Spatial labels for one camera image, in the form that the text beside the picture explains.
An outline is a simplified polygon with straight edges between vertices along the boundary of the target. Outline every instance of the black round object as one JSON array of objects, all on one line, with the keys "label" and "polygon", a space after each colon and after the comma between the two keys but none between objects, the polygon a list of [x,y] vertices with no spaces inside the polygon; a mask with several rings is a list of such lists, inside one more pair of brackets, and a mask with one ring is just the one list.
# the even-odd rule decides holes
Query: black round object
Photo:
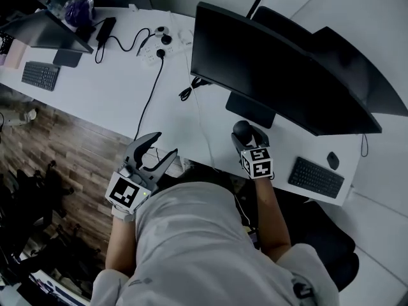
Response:
[{"label": "black round object", "polygon": [[252,140],[252,126],[246,120],[238,121],[232,129],[242,145],[248,145]]},{"label": "black round object", "polygon": [[163,36],[161,37],[161,43],[163,43],[164,45],[169,45],[171,41],[172,38],[170,35],[163,34]]},{"label": "black round object", "polygon": [[166,52],[160,48],[159,50],[156,51],[156,55],[160,58],[163,59],[163,57],[166,55]]}]

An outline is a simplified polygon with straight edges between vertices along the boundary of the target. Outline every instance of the power outlet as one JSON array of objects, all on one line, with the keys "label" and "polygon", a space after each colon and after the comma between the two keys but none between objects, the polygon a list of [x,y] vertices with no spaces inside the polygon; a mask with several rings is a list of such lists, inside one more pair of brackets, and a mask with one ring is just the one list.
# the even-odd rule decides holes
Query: power outlet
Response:
[{"label": "power outlet", "polygon": [[142,61],[151,66],[160,61],[160,58],[156,55],[157,50],[163,49],[166,52],[165,59],[171,58],[173,55],[179,54],[183,52],[183,47],[185,50],[193,47],[193,36],[189,34],[191,39],[185,35],[185,33],[179,33],[178,38],[173,37],[173,40],[169,45],[164,45],[161,43],[160,38],[152,37],[151,42],[150,40],[147,42],[149,45],[143,47],[140,50],[140,55],[142,57]]}]

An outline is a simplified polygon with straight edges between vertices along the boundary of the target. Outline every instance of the person's left arm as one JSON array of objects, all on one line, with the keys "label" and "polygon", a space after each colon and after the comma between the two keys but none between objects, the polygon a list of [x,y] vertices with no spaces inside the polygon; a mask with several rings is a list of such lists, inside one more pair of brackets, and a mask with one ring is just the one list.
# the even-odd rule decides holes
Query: person's left arm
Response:
[{"label": "person's left arm", "polygon": [[136,270],[136,224],[113,217],[105,268],[131,277]]}]

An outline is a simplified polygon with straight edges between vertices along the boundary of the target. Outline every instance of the white shoe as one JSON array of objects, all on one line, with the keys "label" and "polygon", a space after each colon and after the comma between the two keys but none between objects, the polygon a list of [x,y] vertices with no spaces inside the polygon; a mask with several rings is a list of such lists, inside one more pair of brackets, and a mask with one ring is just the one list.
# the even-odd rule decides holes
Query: white shoe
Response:
[{"label": "white shoe", "polygon": [[27,114],[30,120],[34,120],[37,117],[37,111],[35,109],[32,109]]}]

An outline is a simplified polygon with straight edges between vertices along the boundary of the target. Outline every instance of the tile grout line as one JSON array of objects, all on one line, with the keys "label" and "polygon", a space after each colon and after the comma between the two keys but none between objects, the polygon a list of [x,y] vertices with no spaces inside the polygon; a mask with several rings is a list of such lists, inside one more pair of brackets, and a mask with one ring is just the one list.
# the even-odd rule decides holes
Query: tile grout line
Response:
[{"label": "tile grout line", "polygon": [[378,205],[380,205],[380,206],[382,206],[382,207],[385,207],[385,208],[387,208],[388,210],[390,210],[390,211],[392,211],[392,212],[395,212],[395,213],[397,213],[398,215],[401,215],[402,217],[408,219],[408,215],[405,215],[404,213],[401,213],[401,212],[399,212],[399,211],[397,211],[397,210],[394,210],[393,208],[391,208],[391,207],[389,207],[389,206],[387,206],[387,205],[385,205],[385,204],[382,204],[382,203],[380,203],[380,202],[378,202],[378,201],[375,201],[375,200],[373,200],[372,198],[369,198],[369,197],[367,197],[367,196],[365,196],[365,195],[362,195],[362,194],[360,194],[360,193],[357,193],[355,190],[354,190],[354,193],[355,193],[356,195],[358,195],[358,196],[364,197],[364,198],[368,199],[369,201],[372,201],[373,203],[378,204]]},{"label": "tile grout line", "polygon": [[361,250],[364,254],[366,254],[370,259],[372,259],[374,262],[376,262],[379,266],[381,266],[384,270],[386,270],[389,274],[391,274],[394,278],[396,278],[396,280],[399,281],[403,286],[408,288],[408,284],[406,284],[400,277],[398,277],[393,272],[388,270],[383,264],[381,264],[378,260],[376,260],[373,256],[371,256],[368,252],[366,252],[364,249],[362,249],[357,244],[356,244],[356,247],[359,248],[359,250]]}]

